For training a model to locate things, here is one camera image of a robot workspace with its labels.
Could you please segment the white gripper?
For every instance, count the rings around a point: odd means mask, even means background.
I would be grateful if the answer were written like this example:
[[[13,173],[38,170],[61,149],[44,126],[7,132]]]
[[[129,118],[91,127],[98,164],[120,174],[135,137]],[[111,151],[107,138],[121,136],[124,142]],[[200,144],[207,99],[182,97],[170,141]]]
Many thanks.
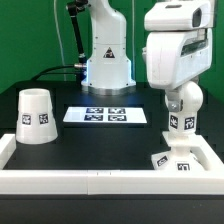
[[[166,90],[165,102],[170,112],[183,109],[181,90],[177,87],[210,68],[212,41],[211,28],[148,35],[142,50],[147,80],[152,88]]]

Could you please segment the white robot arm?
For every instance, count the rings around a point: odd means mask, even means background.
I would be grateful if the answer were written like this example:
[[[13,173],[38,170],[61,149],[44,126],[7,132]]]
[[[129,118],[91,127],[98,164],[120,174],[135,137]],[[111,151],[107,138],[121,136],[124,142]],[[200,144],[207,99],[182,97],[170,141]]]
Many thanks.
[[[87,0],[92,55],[82,86],[114,95],[136,85],[126,55],[126,19],[108,0]],[[166,91],[168,110],[183,110],[180,92],[211,66],[213,0],[164,0],[144,17],[149,32],[143,58],[151,87]]]

